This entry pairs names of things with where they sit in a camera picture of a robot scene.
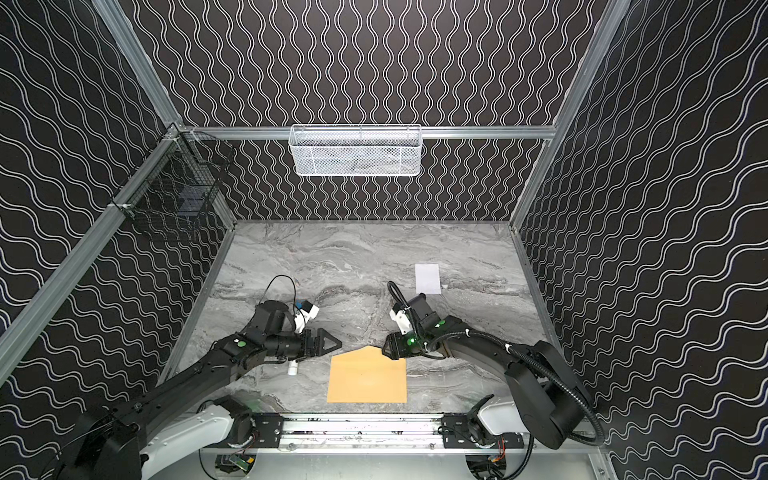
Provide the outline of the white paper letter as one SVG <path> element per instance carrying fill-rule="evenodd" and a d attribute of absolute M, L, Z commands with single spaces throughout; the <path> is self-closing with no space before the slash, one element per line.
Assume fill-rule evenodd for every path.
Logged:
<path fill-rule="evenodd" d="M 416 264 L 414 266 L 415 289 L 425 295 L 440 295 L 442 285 L 438 264 Z"/>

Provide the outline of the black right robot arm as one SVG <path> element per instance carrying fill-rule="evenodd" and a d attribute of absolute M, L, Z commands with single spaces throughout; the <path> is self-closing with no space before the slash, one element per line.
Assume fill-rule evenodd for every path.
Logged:
<path fill-rule="evenodd" d="M 392 297 L 390 316 L 398 330 L 385 339 L 385 357 L 467 361 L 506 382 L 516 417 L 539 443 L 550 449 L 567 439 L 602 444 L 604 430 L 593 400 L 552 344 L 544 340 L 533 345 L 513 343 L 458 317 L 441 317 L 423 294 L 410 300 L 400 293 Z"/>

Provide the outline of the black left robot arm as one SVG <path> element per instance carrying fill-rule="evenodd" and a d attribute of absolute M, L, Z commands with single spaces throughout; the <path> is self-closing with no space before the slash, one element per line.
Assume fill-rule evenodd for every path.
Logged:
<path fill-rule="evenodd" d="M 54 456 L 53 478 L 149 479 L 208 445 L 248 444 L 251 415 L 235 400 L 220 399 L 208 409 L 222 427 L 207 419 L 186 425 L 176 420 L 260 365 L 301 362 L 341 348 L 341 341 L 323 328 L 284 329 L 289 313 L 286 304 L 266 300 L 241 330 L 215 341 L 174 377 L 125 403 L 83 414 L 74 438 Z"/>

